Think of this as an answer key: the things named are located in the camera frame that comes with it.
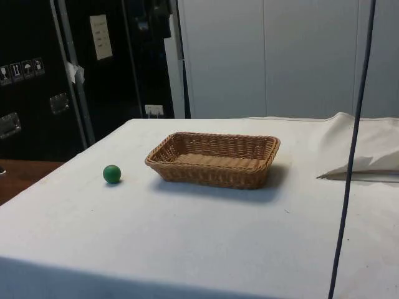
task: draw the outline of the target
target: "folded cloth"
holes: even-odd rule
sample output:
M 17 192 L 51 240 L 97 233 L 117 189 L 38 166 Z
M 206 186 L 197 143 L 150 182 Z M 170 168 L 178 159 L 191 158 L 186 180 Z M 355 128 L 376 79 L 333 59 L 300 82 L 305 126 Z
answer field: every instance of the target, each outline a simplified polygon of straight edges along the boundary
M 345 179 L 353 124 L 353 116 L 338 113 L 313 136 L 318 178 Z M 399 183 L 399 118 L 360 120 L 352 179 Z

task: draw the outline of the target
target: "wicker basket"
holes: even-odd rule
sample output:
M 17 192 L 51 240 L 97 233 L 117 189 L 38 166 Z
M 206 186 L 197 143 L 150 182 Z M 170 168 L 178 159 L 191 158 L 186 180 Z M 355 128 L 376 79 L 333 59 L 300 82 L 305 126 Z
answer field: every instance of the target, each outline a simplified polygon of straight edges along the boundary
M 166 181 L 257 189 L 277 153 L 272 136 L 175 133 L 145 159 Z

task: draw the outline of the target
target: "white panel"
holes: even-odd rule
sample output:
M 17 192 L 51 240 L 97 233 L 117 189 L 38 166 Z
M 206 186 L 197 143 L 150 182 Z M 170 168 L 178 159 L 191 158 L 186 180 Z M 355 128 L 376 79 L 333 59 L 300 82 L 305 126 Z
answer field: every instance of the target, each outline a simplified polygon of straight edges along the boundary
M 181 62 L 178 60 L 176 43 L 176 31 L 173 23 L 173 16 L 169 19 L 169 26 L 171 37 L 164 39 L 166 60 L 168 62 L 168 74 L 170 83 L 170 92 L 173 102 L 173 113 L 175 118 L 186 118 L 185 117 L 185 98 L 183 90 L 183 74 Z
M 358 0 L 265 0 L 267 114 L 352 112 Z
M 370 0 L 360 2 L 359 19 L 364 30 L 359 31 L 357 55 L 357 83 L 360 77 L 365 52 L 367 21 Z M 399 116 L 399 1 L 377 1 L 373 28 L 372 50 L 368 65 L 362 115 L 364 117 Z
M 191 116 L 266 115 L 263 0 L 179 0 Z

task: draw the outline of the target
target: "black wire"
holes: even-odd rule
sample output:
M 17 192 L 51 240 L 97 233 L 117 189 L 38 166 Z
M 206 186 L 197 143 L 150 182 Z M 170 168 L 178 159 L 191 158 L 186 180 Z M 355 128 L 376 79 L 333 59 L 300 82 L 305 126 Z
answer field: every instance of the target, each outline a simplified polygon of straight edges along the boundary
M 341 223 L 340 223 L 340 227 L 339 227 L 337 248 L 335 249 L 334 265 L 332 267 L 330 292 L 329 292 L 328 299 L 332 299 L 333 295 L 334 295 L 335 281 L 337 279 L 337 272 L 338 272 L 339 256 L 341 253 L 342 240 L 344 238 L 345 222 L 347 219 L 348 203 L 349 203 L 350 182 L 352 180 L 353 159 L 355 157 L 357 134 L 358 134 L 358 130 L 359 130 L 359 121 L 360 121 L 360 115 L 362 113 L 364 88 L 366 85 L 366 78 L 367 78 L 368 61 L 370 59 L 370 49 L 372 46 L 375 3 L 376 3 L 376 0 L 372 0 L 371 7 L 370 7 L 370 17 L 368 18 L 366 54 L 365 54 L 364 63 L 363 63 L 362 81 L 360 82 L 360 91 L 359 91 L 358 100 L 357 100 L 355 124 L 353 127 L 353 135 L 352 135 L 352 143 L 350 145 L 347 177 L 346 177 L 346 182 L 345 182 L 344 204 L 342 207 Z

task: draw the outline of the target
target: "white cloth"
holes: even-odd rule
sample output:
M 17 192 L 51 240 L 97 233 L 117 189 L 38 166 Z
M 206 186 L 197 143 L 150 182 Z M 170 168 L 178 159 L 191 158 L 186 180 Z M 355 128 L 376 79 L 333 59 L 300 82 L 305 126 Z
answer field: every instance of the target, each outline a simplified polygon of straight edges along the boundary
M 316 179 L 323 123 L 129 121 L 0 207 L 0 297 L 325 298 L 344 183 Z M 143 161 L 176 131 L 281 147 L 264 189 L 168 183 Z M 398 298 L 397 186 L 352 184 L 337 298 Z
M 320 126 L 319 135 L 314 136 L 319 146 L 320 177 L 344 179 L 353 122 L 354 117 L 338 113 Z M 353 172 L 362 173 L 353 177 L 358 180 L 399 183 L 399 119 L 362 119 Z

